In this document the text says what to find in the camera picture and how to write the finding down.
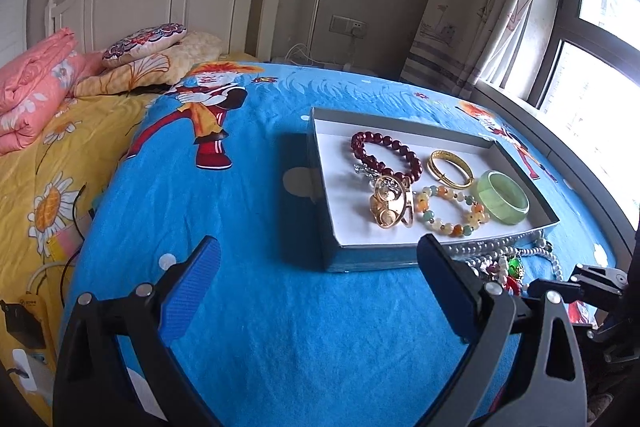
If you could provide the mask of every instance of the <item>metal pole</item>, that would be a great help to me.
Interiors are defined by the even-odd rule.
[[[310,56],[311,56],[311,44],[314,41],[314,31],[316,29],[316,18],[318,17],[319,4],[320,4],[320,0],[315,0],[314,10],[311,14],[311,25],[309,26],[309,36],[306,38],[306,50]]]

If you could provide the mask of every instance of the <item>black cable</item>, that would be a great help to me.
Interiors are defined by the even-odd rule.
[[[80,250],[82,250],[82,247],[79,247],[76,250],[76,253],[73,254],[71,257],[69,257],[69,260],[66,262],[65,267],[62,269],[62,277],[60,277],[60,301],[62,302],[62,307],[65,307],[65,296],[64,296],[64,292],[62,290],[62,285],[65,282],[65,275],[66,275],[66,271],[69,268],[69,265],[71,264],[71,262],[78,257],[78,254],[80,253]]]
[[[10,367],[9,369],[7,369],[6,373],[8,375],[18,375],[19,377],[29,378],[29,373],[18,369],[17,367]]]
[[[78,222],[76,221],[76,203],[78,203],[80,196],[82,196],[82,192],[84,192],[85,187],[86,187],[86,183],[82,187],[80,187],[80,190],[78,190],[78,194],[76,194],[76,198],[74,199],[74,204],[71,207],[71,219],[74,220],[74,226],[76,227],[76,230],[78,231],[78,234],[80,235],[83,241],[84,241],[84,235],[82,235],[82,232],[80,232],[80,227],[78,227]]]
[[[40,282],[38,283],[38,285],[36,286],[36,295],[38,294],[38,292],[40,291],[40,287],[42,286],[42,283],[44,283],[44,280],[47,278],[47,272],[45,271],[44,275],[42,276],[42,279],[40,279]]]
[[[80,190],[78,190],[78,194],[76,194],[76,198],[74,199],[74,204],[71,207],[71,218],[74,220],[74,225],[76,226],[76,230],[78,231],[78,234],[82,238],[82,241],[84,241],[84,235],[82,235],[82,232],[80,232],[80,227],[78,227],[78,222],[76,221],[76,204],[78,203],[78,200],[82,195],[82,192],[84,191],[85,187],[86,187],[86,183],[80,188]],[[68,270],[69,265],[73,262],[73,260],[76,257],[78,257],[80,250],[82,250],[82,245],[78,247],[75,254],[69,257],[68,261],[66,261],[65,267],[62,269],[62,277],[60,277],[60,302],[62,302],[63,308],[65,307],[65,295],[64,295],[63,285],[65,283],[66,271]]]

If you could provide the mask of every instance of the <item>bedpost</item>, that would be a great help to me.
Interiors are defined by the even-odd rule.
[[[54,23],[55,21],[53,16],[51,15],[51,12],[56,6],[57,4],[55,0],[48,0],[47,6],[44,9],[44,33],[46,37],[53,35],[53,33],[56,31]]]
[[[258,60],[263,62],[271,60],[271,45],[273,44],[273,31],[277,13],[278,0],[262,0],[256,56]]]

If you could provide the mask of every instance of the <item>red bead bracelet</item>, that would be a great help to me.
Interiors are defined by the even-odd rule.
[[[393,172],[384,162],[371,155],[367,155],[364,150],[364,144],[375,143],[391,147],[394,151],[398,151],[399,155],[404,156],[411,170],[409,172]],[[393,176],[396,180],[409,187],[412,183],[417,182],[422,174],[422,162],[415,155],[415,152],[409,150],[409,147],[402,145],[398,140],[392,139],[390,136],[382,136],[380,133],[372,133],[371,131],[357,132],[351,137],[351,150],[356,159],[360,160],[363,165],[379,172],[383,176]]]

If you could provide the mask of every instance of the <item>gold bracelet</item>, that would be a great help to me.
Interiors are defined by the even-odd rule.
[[[440,169],[436,167],[434,160],[444,160],[446,162],[451,163],[458,167],[462,172],[466,174],[466,181],[464,184],[458,184],[456,182],[452,182],[449,178],[444,175]],[[474,174],[471,172],[471,167],[467,165],[467,163],[460,157],[456,156],[452,152],[437,150],[431,153],[429,159],[427,160],[427,168],[431,171],[434,178],[436,178],[439,182],[447,185],[447,187],[456,188],[457,190],[462,190],[463,188],[467,188],[471,186],[471,183],[474,181]]]

